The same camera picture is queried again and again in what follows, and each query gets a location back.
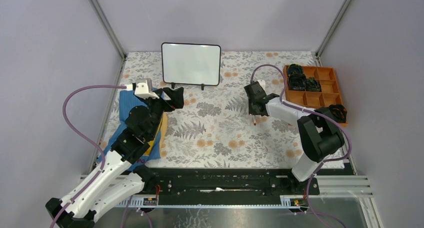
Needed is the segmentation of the black framed whiteboard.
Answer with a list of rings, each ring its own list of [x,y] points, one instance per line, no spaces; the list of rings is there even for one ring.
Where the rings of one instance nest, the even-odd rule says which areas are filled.
[[[161,44],[162,79],[169,84],[218,86],[222,48],[217,44]]]

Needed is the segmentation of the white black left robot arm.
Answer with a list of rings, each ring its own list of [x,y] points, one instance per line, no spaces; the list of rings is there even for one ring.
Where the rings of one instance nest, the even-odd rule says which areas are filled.
[[[71,129],[99,150],[101,163],[67,195],[60,199],[51,198],[46,203],[45,207],[52,218],[51,227],[92,228],[103,215],[126,198],[139,192],[152,192],[155,188],[154,174],[145,165],[134,168],[120,183],[112,185],[112,182],[153,146],[164,126],[165,113],[182,109],[185,104],[182,87],[151,90],[145,82],[113,86],[114,89],[131,91],[144,105],[135,106],[129,111],[126,128],[105,153],[67,117],[69,100],[81,91],[94,88],[93,85],[86,86],[72,92],[63,103],[62,114]]]

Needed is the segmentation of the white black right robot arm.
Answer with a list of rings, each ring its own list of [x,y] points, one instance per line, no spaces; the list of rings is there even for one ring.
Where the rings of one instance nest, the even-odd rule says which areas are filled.
[[[287,122],[298,129],[303,155],[291,169],[287,188],[293,194],[301,193],[306,180],[316,172],[324,159],[344,146],[340,125],[332,118],[329,109],[311,109],[288,102],[279,95],[266,94],[259,82],[244,87],[248,98],[248,113],[268,116]]]

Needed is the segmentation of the floral patterned table mat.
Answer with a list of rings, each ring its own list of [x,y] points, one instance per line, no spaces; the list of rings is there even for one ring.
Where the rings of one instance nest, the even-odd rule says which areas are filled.
[[[186,85],[184,107],[167,114],[167,129],[153,167],[291,168],[303,149],[297,128],[280,119],[248,113],[244,87],[263,79],[266,92],[280,94],[286,65],[316,66],[310,52],[226,51],[220,84]]]

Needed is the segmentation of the blue cartoon cloth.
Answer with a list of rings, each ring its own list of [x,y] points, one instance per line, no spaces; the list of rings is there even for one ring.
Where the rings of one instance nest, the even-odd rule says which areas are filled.
[[[104,153],[123,148],[133,151],[129,161],[134,162],[127,170],[136,172],[149,160],[160,158],[160,138],[164,135],[160,129],[167,128],[165,121],[149,122],[146,118],[151,111],[134,91],[119,93],[120,124],[108,141]]]

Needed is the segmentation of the orange compartment tray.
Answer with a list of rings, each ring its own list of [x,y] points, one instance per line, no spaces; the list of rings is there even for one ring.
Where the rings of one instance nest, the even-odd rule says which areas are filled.
[[[299,106],[318,109],[328,107],[343,127],[348,124],[335,69],[332,67],[286,65],[285,99]]]

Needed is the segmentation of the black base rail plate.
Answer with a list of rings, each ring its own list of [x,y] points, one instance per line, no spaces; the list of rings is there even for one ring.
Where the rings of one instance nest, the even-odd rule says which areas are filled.
[[[316,179],[299,182],[289,169],[151,168],[153,178],[136,196],[160,206],[272,206],[281,197],[320,194]]]

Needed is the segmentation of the left aluminium frame post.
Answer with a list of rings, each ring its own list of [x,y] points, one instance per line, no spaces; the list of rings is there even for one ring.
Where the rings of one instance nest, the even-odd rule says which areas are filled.
[[[101,7],[101,4],[98,0],[88,0],[89,3],[91,4],[96,16],[98,17],[101,25],[103,26],[106,34],[108,35],[112,45],[114,46],[116,52],[118,53],[118,55],[120,56],[120,58],[122,60],[126,59],[126,53],[116,35],[116,33],[114,32],[104,10]]]

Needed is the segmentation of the aluminium frame post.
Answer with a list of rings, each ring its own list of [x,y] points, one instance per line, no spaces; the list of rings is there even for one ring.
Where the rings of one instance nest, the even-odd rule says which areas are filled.
[[[327,45],[328,45],[330,39],[332,38],[334,32],[338,28],[342,18],[344,17],[344,14],[347,12],[352,1],[353,0],[343,0],[343,3],[340,6],[338,12],[336,13],[336,16],[335,16],[334,20],[332,21],[330,28],[328,29],[324,39],[322,40],[318,49],[315,51],[315,56],[317,57],[318,60],[320,60],[321,56],[323,55],[325,48],[327,47]]]
[[[116,33],[114,32],[104,10],[101,7],[101,4],[98,0],[88,0],[89,3],[91,4],[96,16],[98,17],[101,25],[103,26],[106,34],[108,35],[112,45],[114,46],[116,52],[118,53],[118,55],[120,56],[120,58],[122,60],[126,59],[126,53],[116,35]]]

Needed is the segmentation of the right aluminium frame post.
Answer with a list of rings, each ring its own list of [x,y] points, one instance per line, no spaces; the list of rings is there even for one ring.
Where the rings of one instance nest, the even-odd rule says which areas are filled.
[[[332,21],[330,28],[328,29],[324,39],[322,40],[318,49],[315,51],[315,56],[317,57],[318,60],[320,60],[321,56],[323,55],[325,48],[327,47],[327,45],[328,45],[330,39],[332,38],[334,32],[338,28],[342,18],[344,17],[344,14],[347,12],[352,1],[353,0],[343,0],[343,3],[340,6],[338,12],[336,13],[336,16],[335,16],[334,20]]]

